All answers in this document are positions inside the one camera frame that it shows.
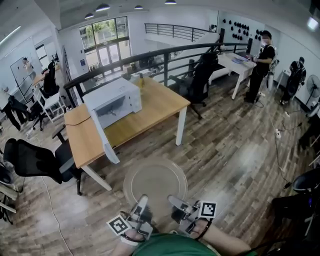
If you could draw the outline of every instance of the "black shirt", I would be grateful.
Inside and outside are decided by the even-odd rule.
[[[299,62],[299,61],[293,61],[291,63],[291,67],[293,68],[293,71],[291,71],[291,77],[297,72],[298,69],[302,69],[302,77],[305,78],[307,76],[307,71],[305,69],[305,66]]]
[[[260,53],[259,59],[273,59],[276,56],[275,49],[272,46],[266,45],[263,49],[263,52]],[[266,75],[269,70],[270,64],[258,62],[256,64],[256,69],[259,74]]]

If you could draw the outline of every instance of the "black hair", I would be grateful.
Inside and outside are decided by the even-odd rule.
[[[262,31],[261,36],[267,36],[267,37],[269,37],[270,39],[272,39],[272,35],[271,35],[271,33],[270,33],[268,30]]]

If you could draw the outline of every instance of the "railing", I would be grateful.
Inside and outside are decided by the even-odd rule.
[[[144,23],[145,33],[169,36],[172,38],[181,38],[194,42],[198,40],[206,33],[212,33],[212,31],[190,27],[180,26],[173,24],[157,24],[157,23]]]
[[[220,37],[220,39],[218,40],[219,42],[216,43],[203,43],[203,44],[191,44],[191,45],[184,45],[184,46],[177,46],[177,47],[172,47],[172,48],[166,48],[166,49],[161,49],[161,50],[155,50],[155,51],[150,51],[147,53],[143,53],[143,54],[139,54],[139,55],[135,55],[129,58],[125,58],[116,62],[113,62],[111,64],[99,67],[93,71],[90,71],[88,73],[85,73],[81,76],[78,76],[77,78],[71,80],[70,82],[66,83],[64,85],[64,89],[66,90],[66,93],[70,99],[70,102],[72,104],[72,106],[75,108],[78,104],[76,99],[74,99],[74,97],[72,97],[72,95],[74,95],[74,88],[76,89],[82,103],[83,101],[83,96],[89,92],[92,92],[108,83],[113,82],[114,80],[119,79],[119,77],[116,77],[114,79],[111,79],[103,84],[99,84],[96,86],[93,86],[91,89],[86,90],[85,92],[82,91],[80,83],[86,82],[90,79],[93,79],[94,77],[103,74],[104,72],[110,71],[112,69],[115,69],[117,67],[121,67],[124,65],[128,65],[128,64],[132,64],[132,63],[136,63],[139,62],[141,60],[149,60],[150,58],[156,57],[156,56],[163,56],[163,61],[162,62],[158,62],[158,63],[154,63],[151,65],[148,65],[147,67],[143,67],[143,68],[137,68],[135,70],[129,71],[127,74],[131,75],[134,73],[139,73],[142,70],[146,70],[146,69],[151,69],[154,68],[156,66],[161,66],[163,65],[163,68],[161,68],[160,70],[163,71],[159,71],[159,72],[155,72],[153,74],[150,75],[150,77],[155,77],[157,75],[161,75],[163,74],[163,80],[159,81],[160,83],[163,83],[164,86],[168,85],[168,80],[170,78],[168,78],[168,72],[172,71],[172,70],[176,70],[176,69],[180,69],[182,67],[187,67],[187,66],[194,66],[195,64],[197,64],[199,61],[197,62],[189,62],[188,64],[184,64],[184,65],[180,65],[180,66],[176,66],[174,68],[171,68],[168,70],[168,63],[169,62],[174,62],[174,61],[178,61],[178,60],[182,60],[182,59],[187,59],[187,58],[191,58],[191,57],[196,57],[196,56],[201,56],[203,53],[198,53],[198,54],[193,54],[193,55],[189,55],[189,56],[184,56],[184,57],[178,57],[178,58],[174,58],[174,59],[170,59],[170,53],[174,53],[174,52],[179,52],[179,51],[184,51],[184,50],[190,50],[190,49],[199,49],[199,48],[208,48],[208,50],[206,52],[211,52],[211,53],[222,53],[222,52],[236,52],[236,51],[246,51],[247,53],[250,52],[251,50],[251,45],[252,45],[252,39],[249,40],[248,44],[246,43],[223,43],[223,38]],[[231,50],[221,50],[220,46],[234,46],[234,49]],[[238,48],[237,46],[247,46],[246,48]],[[188,71],[186,72],[182,72],[179,74],[175,74],[174,77],[180,77],[183,75],[186,75],[188,73],[193,72],[192,68],[189,68]]]

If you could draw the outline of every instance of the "green shirt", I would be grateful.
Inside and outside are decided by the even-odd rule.
[[[203,243],[192,238],[168,233],[153,234],[141,244],[133,256],[217,256]]]

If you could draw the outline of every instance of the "wooden floor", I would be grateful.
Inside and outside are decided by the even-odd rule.
[[[105,157],[93,163],[91,167],[106,176],[112,191],[103,189],[86,174],[82,176],[83,196],[77,195],[74,179],[59,185],[51,178],[43,178],[62,234],[75,256],[110,253],[116,237],[106,227],[106,221],[120,209],[129,208],[122,192],[126,172],[132,164],[151,156],[168,158],[184,170],[190,203],[200,199],[218,203],[214,224],[226,233],[252,246],[270,233],[274,219],[270,211],[272,199],[292,193],[290,188],[283,190],[286,182],[277,166],[271,120],[276,128],[283,130],[282,121],[287,128],[303,123],[301,127],[282,132],[278,140],[279,162],[288,181],[309,170],[314,153],[302,151],[297,145],[308,124],[302,112],[292,113],[290,118],[285,116],[278,104],[281,92],[275,88],[272,92],[266,91],[266,97],[260,99],[263,108],[259,103],[260,107],[243,102],[247,90],[243,84],[232,100],[237,79],[237,75],[231,75],[214,81],[207,106],[198,107],[203,116],[201,121],[188,110],[181,146],[175,145],[178,118],[173,116],[119,147],[119,164],[111,164]],[[296,101],[286,106],[288,112],[299,109]],[[18,132],[8,120],[2,126],[2,150],[9,137],[25,138],[30,128],[29,124]],[[42,147],[54,151],[59,146],[57,139],[51,139],[54,129],[55,126],[47,122],[43,132],[35,131],[30,143],[38,146],[41,141]],[[25,179],[23,193],[15,207],[17,214],[10,215],[13,226],[0,220],[0,255],[69,255],[41,177]],[[161,232],[177,227],[168,216],[157,219],[156,225]]]

